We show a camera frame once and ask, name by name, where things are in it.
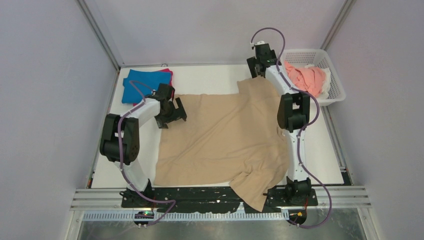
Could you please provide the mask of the beige t shirt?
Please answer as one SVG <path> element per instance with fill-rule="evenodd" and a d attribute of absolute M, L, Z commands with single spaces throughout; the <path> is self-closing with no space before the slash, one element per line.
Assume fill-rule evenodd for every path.
<path fill-rule="evenodd" d="M 290 165 L 277 123 L 280 95 L 261 77 L 237 83 L 236 94 L 184 94 L 187 119 L 162 130 L 154 184 L 160 187 L 228 183 L 255 211 Z"/>

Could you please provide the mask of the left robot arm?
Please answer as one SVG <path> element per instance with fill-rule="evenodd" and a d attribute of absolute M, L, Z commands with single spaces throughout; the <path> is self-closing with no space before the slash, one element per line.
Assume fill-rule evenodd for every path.
<path fill-rule="evenodd" d="M 142 95 L 141 102 L 130 110 L 123 114 L 109 113 L 104 119 L 99 152 L 118 167 L 129 191 L 135 193 L 135 202 L 141 207 L 148 207 L 151 203 L 175 203 L 175 200 L 154 199 L 150 179 L 137 159 L 142 125 L 155 119 L 159 129 L 166 129 L 171 122 L 186 121 L 182 101 L 179 97 L 174 98 L 174 94 L 173 86 L 161 83 L 151 94 Z"/>

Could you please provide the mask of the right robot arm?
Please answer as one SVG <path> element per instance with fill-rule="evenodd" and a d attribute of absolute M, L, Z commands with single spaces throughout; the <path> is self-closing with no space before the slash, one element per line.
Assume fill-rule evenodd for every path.
<path fill-rule="evenodd" d="M 264 77 L 280 96 L 277 124 L 286 137 L 291 161 L 282 194 L 283 200 L 291 205 L 300 205 L 313 193 L 311 174 L 305 165 L 303 134 L 310 124 L 311 97 L 289 82 L 276 52 L 268 43 L 253 43 L 251 48 L 254 56 L 246 60 L 251 76 Z"/>

